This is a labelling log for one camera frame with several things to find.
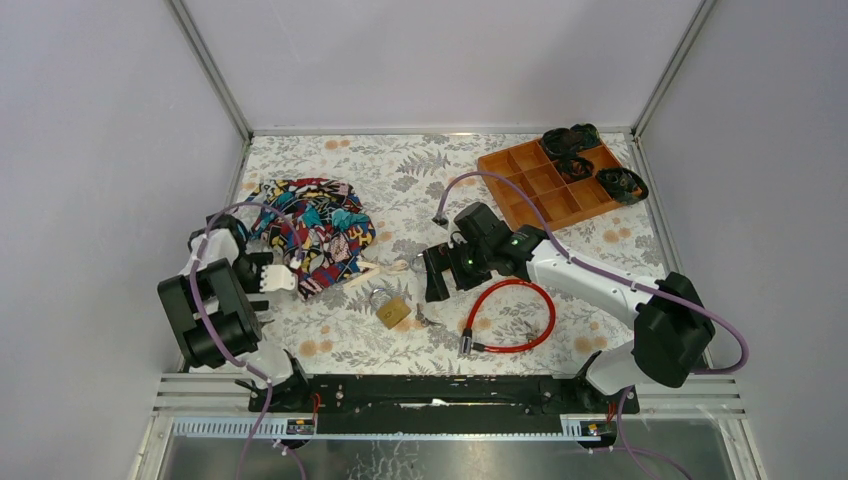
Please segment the brass padlock with keys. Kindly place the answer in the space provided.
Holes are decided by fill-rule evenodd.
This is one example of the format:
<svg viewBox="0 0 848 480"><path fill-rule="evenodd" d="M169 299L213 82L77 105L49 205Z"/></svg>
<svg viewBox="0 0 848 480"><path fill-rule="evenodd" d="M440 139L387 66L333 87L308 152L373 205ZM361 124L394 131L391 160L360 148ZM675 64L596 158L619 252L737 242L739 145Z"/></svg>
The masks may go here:
<svg viewBox="0 0 848 480"><path fill-rule="evenodd" d="M392 295L385 288L374 288L368 296L378 320L389 330L411 314L411 308L402 296Z"/></svg>

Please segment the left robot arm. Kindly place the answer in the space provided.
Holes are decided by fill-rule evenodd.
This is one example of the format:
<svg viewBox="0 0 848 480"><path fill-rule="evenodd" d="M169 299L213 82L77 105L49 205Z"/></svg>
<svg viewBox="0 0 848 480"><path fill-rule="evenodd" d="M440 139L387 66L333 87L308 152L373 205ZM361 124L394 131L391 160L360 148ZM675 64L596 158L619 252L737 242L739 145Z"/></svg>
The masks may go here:
<svg viewBox="0 0 848 480"><path fill-rule="evenodd" d="M186 266L157 285L180 351L193 368L216 369L227 363L203 323L203 307L230 355L266 374L263 380L255 376L236 382L254 396L249 409L257 411L269 401L271 411L299 410L309 401L309 381L291 353L260 345L262 323L257 316L270 308L270 293L294 290L297 277L291 267L275 262L272 253L249 253L249 232L240 220L223 214L207 221L209 228L189 238Z"/></svg>

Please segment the red cable lock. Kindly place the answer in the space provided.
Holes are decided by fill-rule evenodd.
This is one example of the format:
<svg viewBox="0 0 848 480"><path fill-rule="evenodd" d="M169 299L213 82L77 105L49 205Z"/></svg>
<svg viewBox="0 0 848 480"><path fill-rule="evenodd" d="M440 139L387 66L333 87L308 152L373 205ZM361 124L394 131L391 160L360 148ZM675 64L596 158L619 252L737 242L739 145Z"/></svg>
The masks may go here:
<svg viewBox="0 0 848 480"><path fill-rule="evenodd" d="M532 290L540 301L540 305L531 307L527 298L519 298L517 306L508 306L507 298L502 298L500 300L496 299L491 308L485 306L493 294L510 288ZM496 313L506 314L503 327L508 327L509 332L516 333L520 327L523 328L523 342L495 345L475 339L475 333L479 333L489 327L494 327L497 330L496 321L499 320L499 317L495 316ZM556 326L556 319L557 313L554 300L543 288L516 278L501 280L486 288L473 303L461 327L459 353L461 355L467 355L473 352L520 354L531 351L543 344L551 336ZM540 330L539 337L533 342L528 343L525 340L524 321L535 324Z"/></svg>

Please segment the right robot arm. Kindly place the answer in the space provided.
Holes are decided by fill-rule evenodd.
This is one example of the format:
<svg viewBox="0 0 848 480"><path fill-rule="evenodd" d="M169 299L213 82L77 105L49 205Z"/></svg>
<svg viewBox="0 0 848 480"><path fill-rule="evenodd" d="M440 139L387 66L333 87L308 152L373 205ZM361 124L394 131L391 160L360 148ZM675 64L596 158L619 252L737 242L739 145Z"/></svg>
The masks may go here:
<svg viewBox="0 0 848 480"><path fill-rule="evenodd" d="M446 273L460 291L498 273L568 293L631 327L631 341L593 354L582 366L573 396L583 410L601 410L632 385L682 386L715 336L713 321L683 275L637 277L572 252L535 226L513 230L480 202L462 210L454 224L458 240L422 253L426 302L449 298Z"/></svg>

